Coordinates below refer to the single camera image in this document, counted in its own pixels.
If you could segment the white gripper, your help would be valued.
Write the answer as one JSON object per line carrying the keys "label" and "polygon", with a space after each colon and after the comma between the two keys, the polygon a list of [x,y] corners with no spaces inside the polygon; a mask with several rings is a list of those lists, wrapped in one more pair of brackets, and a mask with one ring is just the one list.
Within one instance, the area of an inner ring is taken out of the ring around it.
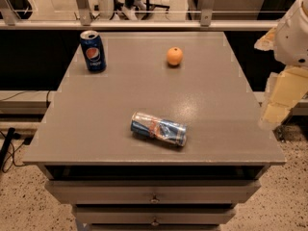
{"label": "white gripper", "polygon": [[278,127],[308,92],[308,0],[295,0],[277,28],[271,28],[254,44],[262,51],[273,46],[274,58],[286,67],[267,80],[259,118],[259,126],[265,130]]}

